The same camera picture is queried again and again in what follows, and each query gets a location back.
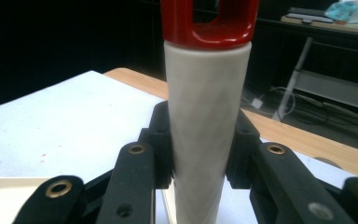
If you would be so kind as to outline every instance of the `wooden table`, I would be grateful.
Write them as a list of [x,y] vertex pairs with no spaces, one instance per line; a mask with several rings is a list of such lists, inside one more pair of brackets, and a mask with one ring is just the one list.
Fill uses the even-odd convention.
[[[168,100],[168,85],[164,81],[126,68],[114,69],[105,74],[136,89]],[[260,132],[261,137],[271,142],[286,145],[309,157],[332,161],[343,170],[358,175],[357,148],[302,131],[246,110],[243,110],[243,112]]]

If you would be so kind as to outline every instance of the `cable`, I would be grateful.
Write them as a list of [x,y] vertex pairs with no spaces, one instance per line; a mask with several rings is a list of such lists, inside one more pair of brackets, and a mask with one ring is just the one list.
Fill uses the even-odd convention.
[[249,104],[251,103],[251,102],[250,102],[248,99],[246,99],[246,97],[244,97],[244,96],[242,96],[241,99],[244,100],[244,101],[246,101],[246,102],[249,103]]
[[[343,113],[340,113],[340,112],[337,112],[337,111],[334,111],[334,110],[331,110],[331,109],[328,109],[326,108],[325,106],[328,105],[328,106],[331,106],[331,107],[335,107],[336,110],[337,110],[337,106],[336,105],[330,105],[326,102],[320,102],[320,101],[316,101],[318,102],[321,106],[317,106],[314,102],[311,102],[310,100],[307,100],[305,99],[304,97],[302,97],[301,95],[299,94],[296,94],[296,97],[302,99],[304,102],[308,103],[309,105],[312,105],[313,107],[317,108],[318,110],[322,110],[322,108],[324,108],[323,112],[325,113],[325,118],[323,120],[323,122],[321,122],[320,124],[325,124],[327,122],[330,122],[332,124],[336,124],[336,125],[352,125],[352,126],[356,126],[358,127],[358,122],[354,122],[352,120],[349,120],[349,119],[356,119],[358,120],[358,118],[354,117],[354,116],[350,116],[348,114],[343,114]],[[316,117],[319,117],[319,118],[322,118],[322,116],[320,115],[317,115],[316,113],[312,113],[310,111],[307,111],[306,109],[302,109],[300,107],[297,107],[298,110],[301,110],[301,111],[304,111],[304,112],[307,112],[309,114],[312,114],[313,116],[316,116]],[[336,121],[336,120],[333,120],[333,118],[336,118],[336,119],[340,119],[340,120],[343,120],[344,122],[339,122],[339,121]],[[306,122],[305,120],[300,120],[301,122],[304,122],[304,123],[307,123],[307,124],[313,124],[313,123],[308,123]]]
[[[271,90],[269,90],[268,92],[272,92],[272,91],[276,91],[276,90],[285,90],[285,91],[287,91],[287,92],[290,93],[290,96],[292,97],[293,104],[292,104],[292,107],[290,108],[290,110],[287,111],[287,112],[285,112],[285,113],[283,114],[284,116],[289,115],[289,114],[292,113],[292,112],[295,110],[295,108],[296,108],[296,97],[295,97],[295,95],[294,95],[291,91],[287,90],[285,87],[275,87],[275,88],[272,88]],[[261,99],[263,99],[263,97],[264,97],[265,95],[266,95],[265,93],[262,94],[262,95],[260,95],[260,96],[258,97],[258,99],[261,101]],[[282,120],[281,115],[280,115],[279,113],[277,113],[277,115],[278,115],[279,119]]]

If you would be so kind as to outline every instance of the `bolt hole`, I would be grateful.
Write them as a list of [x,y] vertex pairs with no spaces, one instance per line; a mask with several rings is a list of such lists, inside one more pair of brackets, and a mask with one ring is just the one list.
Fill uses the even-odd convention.
[[145,152],[144,146],[133,146],[129,149],[130,154],[141,154]]
[[309,210],[312,212],[313,215],[318,217],[322,220],[333,220],[334,215],[330,208],[324,206],[320,203],[310,203],[308,205]]
[[66,185],[60,184],[60,185],[57,185],[54,188],[52,188],[51,191],[54,192],[54,193],[58,193],[58,192],[60,192],[60,191],[62,191],[64,189],[66,189]]
[[121,206],[118,207],[116,210],[116,214],[119,217],[129,217],[132,214],[132,206],[129,203],[123,203]]
[[69,192],[72,183],[68,180],[59,180],[48,186],[45,195],[49,198],[58,198]]
[[283,147],[278,147],[278,146],[268,146],[268,151],[278,155],[281,155],[286,152],[286,150]]

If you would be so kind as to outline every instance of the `red handle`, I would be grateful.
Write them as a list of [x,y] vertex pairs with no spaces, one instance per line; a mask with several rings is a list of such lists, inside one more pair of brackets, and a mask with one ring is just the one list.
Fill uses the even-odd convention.
[[193,0],[161,0],[164,39],[192,49],[229,49],[253,37],[258,0],[220,0],[211,22],[193,23]]

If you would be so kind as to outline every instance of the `white table surface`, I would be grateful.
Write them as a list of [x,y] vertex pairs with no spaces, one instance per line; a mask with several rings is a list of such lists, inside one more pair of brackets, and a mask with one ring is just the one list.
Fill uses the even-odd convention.
[[[121,147],[138,139],[161,101],[90,71],[0,105],[0,177],[76,175],[87,183],[114,168]],[[297,156],[336,187],[353,176]],[[161,193],[156,195],[157,223],[168,223]],[[217,223],[257,223],[249,190],[225,183]]]

